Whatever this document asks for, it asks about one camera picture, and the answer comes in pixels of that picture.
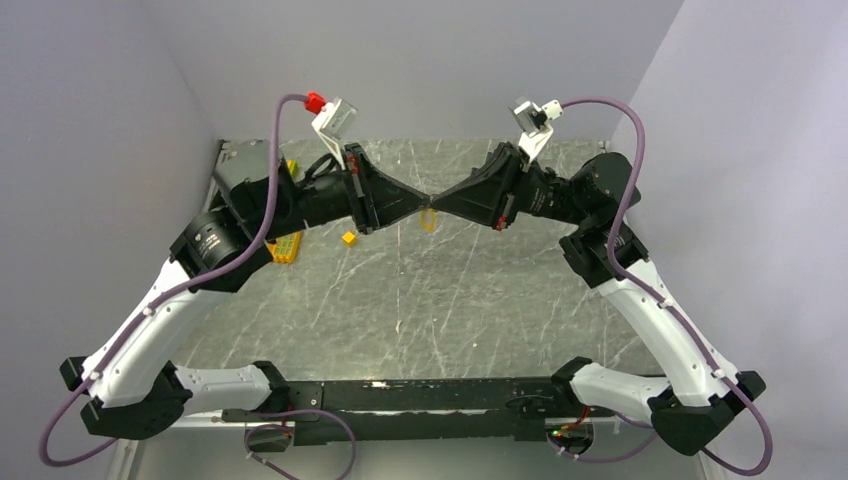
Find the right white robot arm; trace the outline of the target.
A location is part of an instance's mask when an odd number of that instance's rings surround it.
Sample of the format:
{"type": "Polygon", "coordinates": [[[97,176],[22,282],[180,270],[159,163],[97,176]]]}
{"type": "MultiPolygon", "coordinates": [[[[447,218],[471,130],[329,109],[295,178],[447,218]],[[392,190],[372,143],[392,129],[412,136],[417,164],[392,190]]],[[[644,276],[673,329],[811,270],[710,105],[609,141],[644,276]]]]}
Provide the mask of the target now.
{"type": "Polygon", "coordinates": [[[567,263],[620,312],[662,373],[631,375],[577,357],[552,375],[553,406],[568,416],[586,406],[624,414],[648,423],[675,451],[693,455],[762,394],[765,384],[758,373],[740,371],[723,358],[673,306],[633,231],[613,228],[630,173],[627,158],[610,152],[563,178],[504,142],[468,178],[434,196],[432,207],[496,230],[520,213],[573,225],[559,242],[567,263]]]}

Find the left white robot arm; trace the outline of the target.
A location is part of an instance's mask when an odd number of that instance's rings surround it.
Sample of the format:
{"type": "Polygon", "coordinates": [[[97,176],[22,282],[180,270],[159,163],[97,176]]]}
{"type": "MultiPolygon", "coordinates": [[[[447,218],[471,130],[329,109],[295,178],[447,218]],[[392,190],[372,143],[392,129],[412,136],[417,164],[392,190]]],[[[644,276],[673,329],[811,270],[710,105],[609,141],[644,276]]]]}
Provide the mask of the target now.
{"type": "Polygon", "coordinates": [[[302,180],[273,149],[256,164],[228,161],[214,173],[218,201],[178,235],[148,293],[107,343],[63,362],[61,376],[86,397],[88,433],[144,440],[177,420],[222,409],[279,417],[290,388],[269,361],[236,369],[174,364],[173,354],[219,304],[268,265],[267,242],[350,218],[371,233],[424,209],[426,194],[380,172],[358,144],[325,155],[302,180]]]}

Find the yellow key tag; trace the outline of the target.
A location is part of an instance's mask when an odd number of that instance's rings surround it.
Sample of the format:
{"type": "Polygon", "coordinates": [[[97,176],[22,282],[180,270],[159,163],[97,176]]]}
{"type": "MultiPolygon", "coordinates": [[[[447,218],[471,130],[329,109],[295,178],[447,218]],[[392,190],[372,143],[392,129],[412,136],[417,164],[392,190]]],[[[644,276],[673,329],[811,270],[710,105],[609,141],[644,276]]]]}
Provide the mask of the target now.
{"type": "Polygon", "coordinates": [[[433,209],[424,209],[420,212],[419,223],[427,232],[434,232],[437,226],[437,214],[433,209]]]}

